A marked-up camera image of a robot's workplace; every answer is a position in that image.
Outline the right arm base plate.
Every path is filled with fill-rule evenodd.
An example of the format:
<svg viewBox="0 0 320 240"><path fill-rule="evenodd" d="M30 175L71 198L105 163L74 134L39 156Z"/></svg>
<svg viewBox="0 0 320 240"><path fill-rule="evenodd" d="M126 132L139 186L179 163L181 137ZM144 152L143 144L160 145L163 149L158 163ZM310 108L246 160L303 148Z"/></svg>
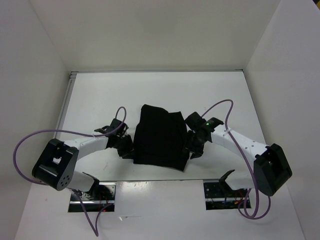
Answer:
<svg viewBox="0 0 320 240"><path fill-rule="evenodd" d="M207 211L237 209L248 192L247 189L242 188L225 193L218 181L204 181L203 189Z"/></svg>

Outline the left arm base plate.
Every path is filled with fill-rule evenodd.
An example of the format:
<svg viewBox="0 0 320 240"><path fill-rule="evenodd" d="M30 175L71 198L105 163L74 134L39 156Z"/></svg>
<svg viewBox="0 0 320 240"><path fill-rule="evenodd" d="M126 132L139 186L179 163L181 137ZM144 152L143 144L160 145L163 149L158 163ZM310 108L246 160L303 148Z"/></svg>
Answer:
<svg viewBox="0 0 320 240"><path fill-rule="evenodd" d="M115 195L116 183L100 184L95 195L89 192L77 191L79 198L82 200L84 208L89 213L114 212L115 211ZM77 195L72 192L68 206L69 213L83 213L81 202Z"/></svg>

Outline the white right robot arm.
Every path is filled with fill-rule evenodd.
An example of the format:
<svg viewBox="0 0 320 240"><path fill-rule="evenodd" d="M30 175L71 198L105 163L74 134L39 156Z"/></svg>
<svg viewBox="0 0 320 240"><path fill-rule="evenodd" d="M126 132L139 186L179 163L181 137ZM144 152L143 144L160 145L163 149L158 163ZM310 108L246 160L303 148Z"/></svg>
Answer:
<svg viewBox="0 0 320 240"><path fill-rule="evenodd" d="M205 120L190 115L185 123L190 128L186 148L191 152L191 159L203 155L206 142L220 145L239 157L245 156L252 167L256 188L268 197L272 197L293 175L283 149L275 143L269 146L226 129L224 123L215 117Z"/></svg>

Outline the black skirt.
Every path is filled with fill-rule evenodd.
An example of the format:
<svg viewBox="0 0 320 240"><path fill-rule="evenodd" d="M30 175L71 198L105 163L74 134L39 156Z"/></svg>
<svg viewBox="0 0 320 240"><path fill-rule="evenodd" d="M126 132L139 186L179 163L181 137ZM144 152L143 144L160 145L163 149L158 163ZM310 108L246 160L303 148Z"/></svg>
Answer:
<svg viewBox="0 0 320 240"><path fill-rule="evenodd" d="M183 172L189 159L186 142L187 127L180 111L147 104L141 107L133 139L134 164Z"/></svg>

